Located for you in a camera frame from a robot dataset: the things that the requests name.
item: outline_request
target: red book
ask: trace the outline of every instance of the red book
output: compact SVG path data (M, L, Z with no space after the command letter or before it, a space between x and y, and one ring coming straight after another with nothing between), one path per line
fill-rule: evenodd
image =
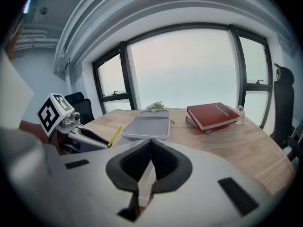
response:
M234 123L239 117L222 103L188 106L187 112L202 131Z

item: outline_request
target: tray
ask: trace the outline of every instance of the tray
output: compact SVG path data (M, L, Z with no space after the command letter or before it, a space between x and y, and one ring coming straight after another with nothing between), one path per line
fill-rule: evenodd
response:
M170 134L169 110L140 112L121 132L124 137L166 140Z

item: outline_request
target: yellow marker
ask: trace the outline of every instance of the yellow marker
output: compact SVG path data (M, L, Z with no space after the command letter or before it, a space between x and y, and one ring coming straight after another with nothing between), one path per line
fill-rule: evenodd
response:
M112 146L112 143L113 143L114 139L117 137L117 135L118 135L118 133L120 132L121 129L122 129L122 126L119 127L119 129L117 130L117 132L114 134L114 136L110 140L109 144L107 145L108 148L110 148Z

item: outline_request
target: stack of books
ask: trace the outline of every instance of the stack of books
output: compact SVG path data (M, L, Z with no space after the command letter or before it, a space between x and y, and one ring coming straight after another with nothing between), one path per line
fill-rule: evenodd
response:
M186 121L207 134L237 122L239 117L222 103L188 106L187 112L189 116L186 116Z

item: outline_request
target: window frame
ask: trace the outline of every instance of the window frame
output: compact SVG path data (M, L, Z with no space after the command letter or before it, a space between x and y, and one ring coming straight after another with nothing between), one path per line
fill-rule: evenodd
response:
M217 24L217 23L204 23L204 22L196 22L196 23L183 23L183 24L175 24L170 26L164 26L161 28L157 28L145 33L142 33L140 35L137 35L129 40L122 41L117 47L114 49L108 51L103 56L101 56L98 60L96 60L93 63L93 72L94 72L94 80L96 84L97 94L99 98L99 102L101 105L101 109L103 114L106 114L106 110L104 107L104 102L108 101L114 101L114 100L121 100L121 99L129 99L131 109L137 110L137 101L135 98L135 92L134 92L134 85L131 75L131 69L129 65L128 60L128 53L127 53L127 45L134 44L138 41L147 39L149 37L153 37L156 35L160 35L167 32L172 31L178 31L178 30L184 30L184 29L219 29L219 30L226 30L229 31L231 34L232 42L234 45L233 51L236 55L236 64L238 67L238 77L239 77L239 95L238 95L238 106L242 105L245 106L245 96L247 91L267 91L268 97L267 97L267 103L266 108L264 111L262 123L260 125L260 128L264 128L264 125L266 123L270 105L271 105L271 98L272 98L272 88L273 88L273 69L272 69L272 61L270 57L270 51L269 46L267 43L266 38L252 32L249 30L246 30L241 27L237 27L233 24L224 25L224 24ZM242 44L240 41L240 37L255 41L257 43L260 43L264 46L264 52L266 55L267 60L267 73L268 73L268 84L256 84L256 83L247 83L247 76L246 76L246 64L245 64L245 58L244 58L244 52L242 48ZM125 94L120 95L112 95L112 96L106 96L104 97L102 94L102 88L100 84L100 76L98 72L98 68L102 66L106 61L110 60L114 56L120 54L121 56L121 67L122 67L122 73L123 78L125 82Z

